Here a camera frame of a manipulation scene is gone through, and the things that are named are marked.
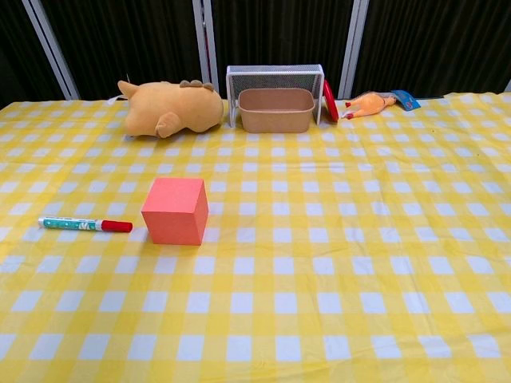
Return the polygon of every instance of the wire mesh organizer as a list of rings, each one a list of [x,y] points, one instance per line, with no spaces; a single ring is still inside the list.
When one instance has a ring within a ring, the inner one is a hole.
[[[229,103],[229,124],[236,123],[236,107],[245,89],[300,88],[312,93],[314,117],[319,124],[325,75],[320,64],[313,65],[230,65],[225,83]]]

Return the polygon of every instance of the foam block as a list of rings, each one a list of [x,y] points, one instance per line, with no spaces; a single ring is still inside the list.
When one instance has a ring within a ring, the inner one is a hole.
[[[156,178],[142,215],[154,243],[200,245],[208,220],[204,180]]]

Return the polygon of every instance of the gingham tablecloth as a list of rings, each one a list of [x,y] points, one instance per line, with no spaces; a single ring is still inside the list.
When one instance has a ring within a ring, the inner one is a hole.
[[[125,102],[3,109],[0,381],[511,381],[511,95],[421,103],[167,140]],[[147,237],[159,176],[204,178],[201,247]]]

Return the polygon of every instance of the tan plastic basket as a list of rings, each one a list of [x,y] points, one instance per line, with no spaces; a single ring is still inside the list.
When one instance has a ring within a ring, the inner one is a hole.
[[[250,133],[301,133],[309,129],[314,109],[305,89],[246,89],[240,93],[243,128]]]

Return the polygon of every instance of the plush toy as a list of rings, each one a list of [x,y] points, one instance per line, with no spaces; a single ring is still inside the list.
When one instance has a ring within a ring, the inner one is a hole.
[[[350,106],[356,106],[358,109],[356,111],[347,110],[343,114],[343,118],[346,117],[350,120],[353,117],[369,116],[370,114],[380,113],[388,105],[394,105],[395,102],[396,96],[393,93],[364,93],[363,95],[346,103],[347,108]]]
[[[183,128],[204,132],[219,124],[224,103],[212,84],[198,80],[134,85],[117,83],[129,100],[125,131],[130,136],[168,137]]]

